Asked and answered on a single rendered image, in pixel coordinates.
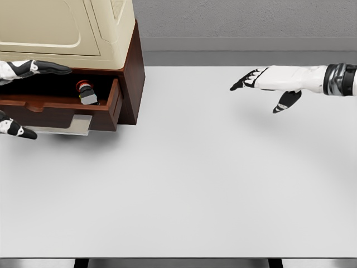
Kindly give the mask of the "brown wooden cabinet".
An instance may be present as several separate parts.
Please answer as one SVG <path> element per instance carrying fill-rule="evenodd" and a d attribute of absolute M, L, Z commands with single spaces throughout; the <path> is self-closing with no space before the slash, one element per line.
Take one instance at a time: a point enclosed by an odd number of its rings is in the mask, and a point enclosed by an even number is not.
<path fill-rule="evenodd" d="M 67 75 L 37 74 L 29 78 L 14 80 L 9 84 L 23 85 L 26 89 L 34 90 L 38 88 L 36 85 L 37 82 L 49 82 L 51 78 L 54 78 L 54 85 L 57 87 L 58 84 L 66 82 L 71 78 L 76 78 L 77 76 L 83 76 L 83 78 L 88 81 L 90 78 L 96 78 L 98 76 L 118 79 L 123 94 L 123 102 L 117 125 L 135 125 L 137 123 L 145 81 L 138 26 L 134 27 L 124 67 L 119 70 L 75 68 L 72 73 Z"/>

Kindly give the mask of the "beige appliance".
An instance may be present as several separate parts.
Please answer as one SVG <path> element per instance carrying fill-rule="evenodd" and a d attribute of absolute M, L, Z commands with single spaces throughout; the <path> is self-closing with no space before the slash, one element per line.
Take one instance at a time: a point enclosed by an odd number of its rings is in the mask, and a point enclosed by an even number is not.
<path fill-rule="evenodd" d="M 117 70 L 137 32 L 132 0 L 0 0 L 0 60 Z"/>

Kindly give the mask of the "brown drawer with silver handle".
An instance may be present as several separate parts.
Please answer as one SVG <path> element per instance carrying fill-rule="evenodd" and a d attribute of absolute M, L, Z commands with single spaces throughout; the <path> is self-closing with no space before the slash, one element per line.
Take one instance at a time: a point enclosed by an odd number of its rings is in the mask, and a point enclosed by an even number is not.
<path fill-rule="evenodd" d="M 81 103 L 76 84 L 83 76 L 71 78 L 54 85 L 37 82 L 37 89 L 29 90 L 23 85 L 8 84 L 1 87 L 0 110 L 23 126 L 69 128 L 75 115 L 91 116 L 89 129 L 95 131 L 116 131 L 123 94 L 116 78 L 96 77 L 89 81 L 94 86 L 98 105 Z"/>

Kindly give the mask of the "red button switch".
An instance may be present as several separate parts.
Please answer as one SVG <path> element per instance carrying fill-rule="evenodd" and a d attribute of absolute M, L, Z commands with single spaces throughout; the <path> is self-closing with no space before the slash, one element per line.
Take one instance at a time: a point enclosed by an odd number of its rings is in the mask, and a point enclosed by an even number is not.
<path fill-rule="evenodd" d="M 98 97 L 94 92 L 94 84 L 88 80 L 81 80 L 76 84 L 79 98 L 83 105 L 99 105 Z"/>

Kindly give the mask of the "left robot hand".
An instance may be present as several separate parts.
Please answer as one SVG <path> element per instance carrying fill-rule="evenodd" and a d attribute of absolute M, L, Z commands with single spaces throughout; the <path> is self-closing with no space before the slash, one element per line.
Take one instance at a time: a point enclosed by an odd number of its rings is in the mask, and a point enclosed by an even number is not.
<path fill-rule="evenodd" d="M 0 87 L 14 80 L 31 77 L 35 74 L 70 74 L 72 69 L 65 65 L 41 60 L 2 61 L 0 60 Z M 0 110 L 0 134 L 17 136 L 31 140 L 37 139 L 37 133 L 21 126 L 13 118 Z"/>

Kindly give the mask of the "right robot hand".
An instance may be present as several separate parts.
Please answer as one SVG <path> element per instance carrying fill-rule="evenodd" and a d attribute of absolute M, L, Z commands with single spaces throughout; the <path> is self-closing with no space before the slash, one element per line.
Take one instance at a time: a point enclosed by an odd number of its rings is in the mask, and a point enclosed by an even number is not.
<path fill-rule="evenodd" d="M 273 113 L 289 109 L 302 96 L 302 85 L 299 82 L 299 68 L 293 66 L 268 66 L 251 70 L 232 85 L 230 91 L 239 88 L 256 88 L 265 91 L 281 91 L 278 104 Z"/>

